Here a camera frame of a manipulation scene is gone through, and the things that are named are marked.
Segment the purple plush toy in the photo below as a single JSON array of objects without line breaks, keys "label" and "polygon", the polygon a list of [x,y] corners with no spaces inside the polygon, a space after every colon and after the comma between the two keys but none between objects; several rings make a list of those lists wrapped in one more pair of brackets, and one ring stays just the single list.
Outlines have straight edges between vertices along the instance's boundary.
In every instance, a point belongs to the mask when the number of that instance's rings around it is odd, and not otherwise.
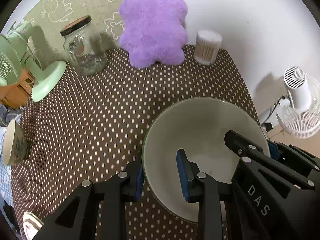
[{"label": "purple plush toy", "polygon": [[181,24],[187,11],[184,0],[123,0],[119,13],[125,31],[119,45],[129,52],[131,65],[181,64],[188,41]]}]

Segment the table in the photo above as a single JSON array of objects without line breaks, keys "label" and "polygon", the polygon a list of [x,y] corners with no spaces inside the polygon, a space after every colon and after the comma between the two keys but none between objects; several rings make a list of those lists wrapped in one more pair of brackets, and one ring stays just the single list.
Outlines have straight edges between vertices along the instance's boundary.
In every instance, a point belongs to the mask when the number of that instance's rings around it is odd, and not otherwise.
[{"label": "table", "polygon": [[[126,51],[114,49],[101,73],[82,77],[68,65],[44,100],[28,100],[20,121],[30,145],[28,158],[12,167],[20,228],[24,212],[33,212],[45,222],[84,179],[104,181],[123,171],[135,160],[152,121],[171,104],[215,97],[234,103],[258,121],[228,52],[220,50],[213,66],[197,63],[192,45],[185,46],[184,52],[182,65],[137,69],[130,66]],[[126,204],[126,223],[130,240],[196,238],[196,224],[170,214],[147,183],[140,201]]]}]

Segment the black cable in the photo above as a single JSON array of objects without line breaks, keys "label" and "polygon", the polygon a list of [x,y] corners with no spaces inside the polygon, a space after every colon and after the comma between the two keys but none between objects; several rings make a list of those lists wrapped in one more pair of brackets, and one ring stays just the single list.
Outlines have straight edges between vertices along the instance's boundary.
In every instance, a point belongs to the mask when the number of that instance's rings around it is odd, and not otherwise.
[{"label": "black cable", "polygon": [[272,116],[272,114],[273,114],[273,112],[275,111],[276,107],[279,105],[281,99],[285,99],[285,97],[282,96],[282,97],[280,97],[280,98],[278,99],[277,103],[274,104],[275,108],[270,112],[270,114],[269,114],[269,116],[267,117],[267,119],[266,119],[261,125],[265,124],[266,121],[268,121],[268,119],[270,118],[270,116]]}]

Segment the jar lid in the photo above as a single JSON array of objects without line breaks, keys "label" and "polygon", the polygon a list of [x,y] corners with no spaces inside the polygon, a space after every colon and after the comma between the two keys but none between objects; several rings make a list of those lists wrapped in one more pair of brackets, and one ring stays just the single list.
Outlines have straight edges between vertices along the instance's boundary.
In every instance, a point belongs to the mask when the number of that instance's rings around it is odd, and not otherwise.
[{"label": "jar lid", "polygon": [[66,35],[69,35],[70,33],[76,31],[77,29],[80,29],[81,27],[85,26],[89,22],[91,22],[91,16],[90,15],[83,16],[75,20],[74,22],[70,23],[66,27],[64,27],[60,32],[61,36],[64,37]]}]

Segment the beige floor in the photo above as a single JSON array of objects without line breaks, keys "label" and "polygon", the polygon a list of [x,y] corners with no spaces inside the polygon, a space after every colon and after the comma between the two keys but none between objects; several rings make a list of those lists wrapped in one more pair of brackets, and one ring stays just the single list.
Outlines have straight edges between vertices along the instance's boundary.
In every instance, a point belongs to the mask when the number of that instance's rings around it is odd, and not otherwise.
[{"label": "beige floor", "polygon": [[269,131],[268,135],[271,141],[277,141],[286,145],[291,144],[297,146],[320,158],[320,132],[316,133],[313,137],[308,139],[297,139],[284,132],[278,125],[273,128],[273,130]]}]

